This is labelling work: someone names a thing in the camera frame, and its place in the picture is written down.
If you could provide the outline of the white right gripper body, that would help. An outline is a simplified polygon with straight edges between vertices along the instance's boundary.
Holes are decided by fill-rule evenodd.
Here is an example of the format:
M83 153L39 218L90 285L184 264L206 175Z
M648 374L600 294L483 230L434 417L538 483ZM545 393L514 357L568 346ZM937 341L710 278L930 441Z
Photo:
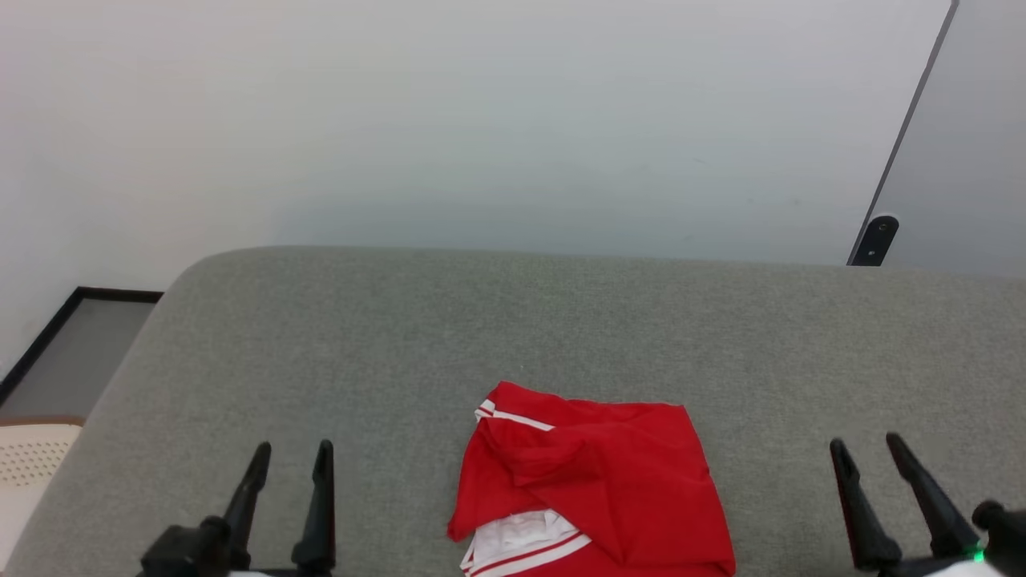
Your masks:
M983 549L971 549L965 555L942 559L906 559L883 567L879 576L1003 576L1003 573L986 560Z

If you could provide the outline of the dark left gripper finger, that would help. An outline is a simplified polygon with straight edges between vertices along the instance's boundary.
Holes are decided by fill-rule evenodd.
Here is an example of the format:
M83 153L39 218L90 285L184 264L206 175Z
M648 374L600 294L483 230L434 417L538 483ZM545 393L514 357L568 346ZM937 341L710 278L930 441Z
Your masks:
M319 443L311 475L313 492L303 537L293 545L297 572L331 572L336 567L333 443Z
M264 489L270 467L271 443L260 443L252 460L236 486L233 497L228 502L224 521L230 528L228 537L228 567L231 570L248 570L252 556L247 551L252 521L256 510L256 499Z

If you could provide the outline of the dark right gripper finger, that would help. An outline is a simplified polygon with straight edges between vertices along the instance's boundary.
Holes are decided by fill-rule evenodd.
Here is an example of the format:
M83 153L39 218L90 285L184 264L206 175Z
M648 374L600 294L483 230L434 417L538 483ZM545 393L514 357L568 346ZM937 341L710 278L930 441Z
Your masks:
M887 536L862 490L860 470L846 443L833 438L829 449L854 567L861 572L879 572L898 565L901 548Z
M887 450L919 504L930 533L931 554L935 559L972 556L979 546L979 537L960 514L945 490L920 463L912 449L897 432L887 432Z

